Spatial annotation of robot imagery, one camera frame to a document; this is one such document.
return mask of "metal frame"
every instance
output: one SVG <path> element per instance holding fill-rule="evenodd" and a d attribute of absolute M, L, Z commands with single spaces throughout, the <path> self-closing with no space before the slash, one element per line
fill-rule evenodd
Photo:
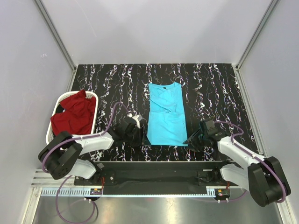
<path fill-rule="evenodd" d="M 61 50 L 61 53 L 63 54 L 64 58 L 66 59 L 66 62 L 68 63 L 70 69 L 72 70 L 72 72 L 75 71 L 76 69 L 76 65 L 74 64 L 70 54 L 68 53 L 64 43 L 62 42 L 57 30 L 55 29 L 55 26 L 44 6 L 44 4 L 42 3 L 42 0 L 34 0 L 36 7 L 38 8 L 38 10 L 40 11 L 47 27 L 49 28 L 49 31 L 51 32 L 55 42 L 57 43 L 59 49 Z"/>
<path fill-rule="evenodd" d="M 255 44 L 256 40 L 258 39 L 259 35 L 261 34 L 263 28 L 265 27 L 267 21 L 269 20 L 269 17 L 273 13 L 274 9 L 276 8 L 277 4 L 280 2 L 280 0 L 272 0 L 269 4 L 265 14 L 263 15 L 260 23 L 258 24 L 251 40 L 249 41 L 244 53 L 242 54 L 238 64 L 236 65 L 237 69 L 239 70 L 242 65 L 244 64 L 244 61 L 246 60 L 248 54 L 250 53 L 253 45 Z"/>

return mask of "metal floor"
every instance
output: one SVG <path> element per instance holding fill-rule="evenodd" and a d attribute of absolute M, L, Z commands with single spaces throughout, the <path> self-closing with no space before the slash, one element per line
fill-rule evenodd
<path fill-rule="evenodd" d="M 232 189 L 232 197 L 241 194 Z M 78 197 L 60 197 L 58 204 L 64 218 L 71 222 L 85 221 L 92 205 L 79 202 Z M 94 224 L 282 224 L 277 205 L 259 207 L 249 194 L 236 202 L 211 203 L 193 198 L 100 198 L 96 201 Z M 34 224 L 63 224 L 55 209 L 55 198 L 42 196 L 36 210 Z"/>

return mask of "red cloth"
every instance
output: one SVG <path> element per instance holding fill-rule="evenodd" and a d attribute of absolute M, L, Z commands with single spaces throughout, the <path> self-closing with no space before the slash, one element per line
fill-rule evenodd
<path fill-rule="evenodd" d="M 93 116 L 96 105 L 95 97 L 86 99 L 85 90 L 62 100 L 60 105 L 63 113 L 51 117 L 52 129 L 55 135 L 62 131 L 70 134 L 90 134 L 93 126 Z"/>

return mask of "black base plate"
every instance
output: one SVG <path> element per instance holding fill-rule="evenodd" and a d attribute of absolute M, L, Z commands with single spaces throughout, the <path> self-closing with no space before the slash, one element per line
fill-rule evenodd
<path fill-rule="evenodd" d="M 99 175 L 99 181 L 95 183 L 90 183 L 89 180 L 84 179 L 82 177 L 76 176 L 74 185 L 80 186 L 101 186 L 102 181 L 101 178 L 104 178 L 104 186 L 113 186 L 115 181 L 115 172 L 113 170 L 103 170 Z"/>

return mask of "cable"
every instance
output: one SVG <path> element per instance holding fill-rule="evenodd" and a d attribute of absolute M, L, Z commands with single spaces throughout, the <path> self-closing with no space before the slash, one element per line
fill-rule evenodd
<path fill-rule="evenodd" d="M 121 104 L 126 110 L 127 110 L 127 113 L 130 113 L 129 110 L 125 107 L 125 105 L 122 103 L 122 102 L 116 102 L 113 106 L 113 109 L 112 109 L 112 115 L 111 115 L 111 118 L 109 120 L 109 123 L 106 127 L 106 129 L 102 132 L 102 133 L 99 133 L 97 135 L 90 135 L 90 136 L 85 136 L 83 137 L 82 139 L 91 139 L 91 138 L 97 138 L 97 137 L 100 137 L 104 134 L 106 134 L 106 132 L 108 131 L 108 129 L 110 128 L 111 124 L 112 124 L 112 121 L 114 119 L 114 114 L 115 114 L 115 108 L 118 104 Z M 65 141 L 62 141 L 61 143 L 59 143 L 58 145 L 54 146 L 45 156 L 45 158 L 43 159 L 43 162 L 42 162 L 42 169 L 43 169 L 43 172 L 45 173 L 49 173 L 46 168 L 45 168 L 45 164 L 46 164 L 46 161 L 48 159 L 48 157 L 56 150 L 58 149 L 59 147 L 61 147 L 62 145 L 64 145 L 65 143 L 68 143 L 68 142 L 71 142 L 71 141 L 75 141 L 75 140 L 80 140 L 81 137 L 77 137 L 77 138 L 72 138 L 72 139 L 67 139 Z"/>
<path fill-rule="evenodd" d="M 283 185 L 283 183 L 281 182 L 280 178 L 276 175 L 276 173 L 274 173 L 274 171 L 260 158 L 255 157 L 254 154 L 251 154 L 250 152 L 248 152 L 245 148 L 243 148 L 242 146 L 240 146 L 239 144 L 236 144 L 236 142 L 234 142 L 235 140 L 235 136 L 240 136 L 242 134 L 244 134 L 244 131 L 238 127 L 237 125 L 234 125 L 230 122 L 226 122 L 226 121 L 215 121 L 215 123 L 223 123 L 223 124 L 228 124 L 228 125 L 232 125 L 233 127 L 236 127 L 237 129 L 239 129 L 241 132 L 237 133 L 237 134 L 233 134 L 231 137 L 231 141 L 233 143 L 233 145 L 235 145 L 237 148 L 239 148 L 240 150 L 242 150 L 243 152 L 245 152 L 247 155 L 249 155 L 250 157 L 256 159 L 257 161 L 259 161 L 276 179 L 276 181 L 278 182 L 278 184 L 280 185 L 281 189 L 282 189 L 282 198 L 278 201 L 276 201 L 276 203 L 282 203 L 285 201 L 286 198 L 286 191 L 285 191 L 285 187 Z"/>
<path fill-rule="evenodd" d="M 70 222 L 70 221 L 66 220 L 65 218 L 63 218 L 63 216 L 61 215 L 61 213 L 59 212 L 59 209 L 58 209 L 58 195 L 59 195 L 60 189 L 62 188 L 62 186 L 64 185 L 64 183 L 65 183 L 68 179 L 70 179 L 71 177 L 72 177 L 72 176 L 68 176 L 68 177 L 62 182 L 62 184 L 60 185 L 60 187 L 59 187 L 59 189 L 58 189 L 58 191 L 57 191 L 57 193 L 56 193 L 56 198 L 55 198 L 56 212 L 57 212 L 58 216 L 59 216 L 63 221 L 65 221 L 66 223 L 70 223 L 70 224 L 84 224 L 84 223 L 87 223 L 87 222 L 93 217 L 93 214 L 94 214 L 94 210 L 95 210 L 96 204 L 95 204 L 92 200 L 89 200 L 89 202 L 92 202 L 92 204 L 93 204 L 93 211 L 92 211 L 90 217 L 89 217 L 88 219 L 86 219 L 85 221 L 80 222 L 80 223 L 74 223 L 74 222 Z"/>

